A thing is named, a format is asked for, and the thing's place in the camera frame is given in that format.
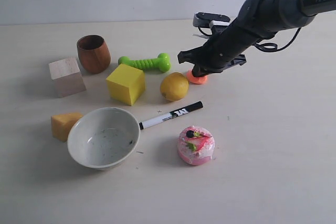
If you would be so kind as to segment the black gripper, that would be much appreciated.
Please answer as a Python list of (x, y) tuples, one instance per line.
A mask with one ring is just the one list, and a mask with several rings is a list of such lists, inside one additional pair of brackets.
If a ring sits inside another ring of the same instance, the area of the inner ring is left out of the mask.
[(220, 73), (247, 48), (261, 40), (264, 28), (255, 17), (235, 18), (221, 33), (209, 37), (201, 47), (180, 51), (179, 63), (194, 64), (192, 75), (205, 77)]

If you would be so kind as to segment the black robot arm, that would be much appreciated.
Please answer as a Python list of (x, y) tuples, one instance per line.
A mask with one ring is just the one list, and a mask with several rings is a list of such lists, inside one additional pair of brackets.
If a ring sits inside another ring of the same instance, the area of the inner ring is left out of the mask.
[(245, 0), (237, 17), (231, 20), (222, 14), (198, 12), (193, 26), (209, 28), (207, 42), (197, 48), (181, 51), (179, 63), (194, 65), (192, 75), (204, 77), (221, 73), (246, 63), (243, 52), (251, 46), (262, 52), (281, 49), (270, 39), (282, 30), (296, 29), (310, 24), (319, 13), (335, 10), (335, 0)]

